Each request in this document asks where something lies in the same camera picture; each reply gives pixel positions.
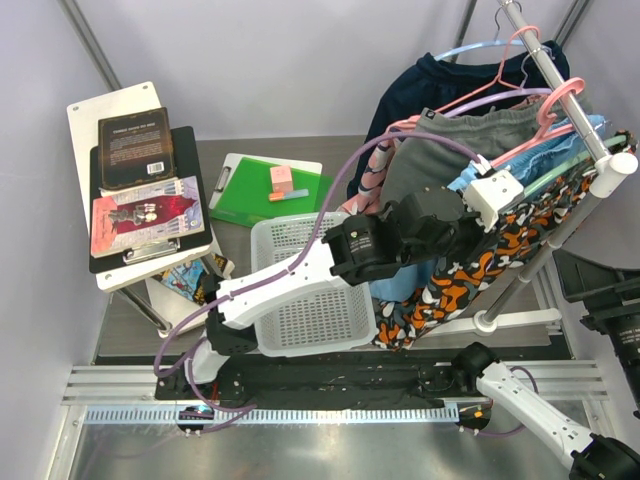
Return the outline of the green plastic hanger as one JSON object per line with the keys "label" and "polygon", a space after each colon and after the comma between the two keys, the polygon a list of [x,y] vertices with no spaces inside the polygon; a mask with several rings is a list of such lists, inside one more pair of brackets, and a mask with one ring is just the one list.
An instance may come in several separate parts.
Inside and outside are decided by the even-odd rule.
{"label": "green plastic hanger", "polygon": [[[606,148],[610,149],[616,146],[623,146],[627,143],[634,144],[634,136],[628,130],[618,130],[616,134],[604,141],[604,145]],[[555,181],[558,177],[565,174],[575,166],[580,165],[585,160],[590,158],[590,154],[587,150],[581,151],[579,154],[570,158],[555,168],[551,169],[549,172],[545,173],[530,185],[528,185],[524,189],[524,197],[530,198],[534,196],[537,192],[539,192],[543,187],[549,185],[553,181]]]}

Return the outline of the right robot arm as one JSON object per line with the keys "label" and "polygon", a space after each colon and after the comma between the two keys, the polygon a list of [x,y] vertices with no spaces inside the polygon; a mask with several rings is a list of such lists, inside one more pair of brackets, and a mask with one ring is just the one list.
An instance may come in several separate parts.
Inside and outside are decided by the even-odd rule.
{"label": "right robot arm", "polygon": [[[562,295],[581,302],[581,324],[609,338],[635,402],[639,401],[639,271],[615,269],[560,250],[554,254]],[[452,360],[451,380],[465,395],[481,393],[535,434],[569,470],[570,479],[637,479],[639,454],[577,424],[523,384],[485,345]]]}

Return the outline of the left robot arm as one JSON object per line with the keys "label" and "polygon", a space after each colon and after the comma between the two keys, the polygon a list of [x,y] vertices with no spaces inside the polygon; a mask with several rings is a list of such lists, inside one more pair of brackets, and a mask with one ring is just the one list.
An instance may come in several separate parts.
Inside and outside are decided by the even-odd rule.
{"label": "left robot arm", "polygon": [[178,377],[190,398],[205,397],[233,355],[255,349],[255,323],[305,295],[394,277],[410,265],[451,257],[467,260],[485,235],[483,213],[447,188],[407,195],[381,212],[357,214],[314,229],[303,250],[277,264],[222,281],[206,335]]}

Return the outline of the orange camouflage shorts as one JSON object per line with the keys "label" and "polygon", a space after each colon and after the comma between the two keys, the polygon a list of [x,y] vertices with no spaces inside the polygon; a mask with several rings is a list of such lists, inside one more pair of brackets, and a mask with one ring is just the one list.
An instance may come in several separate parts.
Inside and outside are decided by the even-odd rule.
{"label": "orange camouflage shorts", "polygon": [[510,268],[528,263],[589,192],[596,169],[576,166],[534,199],[503,214],[489,243],[472,260],[446,257],[401,268],[369,284],[377,332],[373,344],[386,350],[414,342],[460,316],[473,300]]}

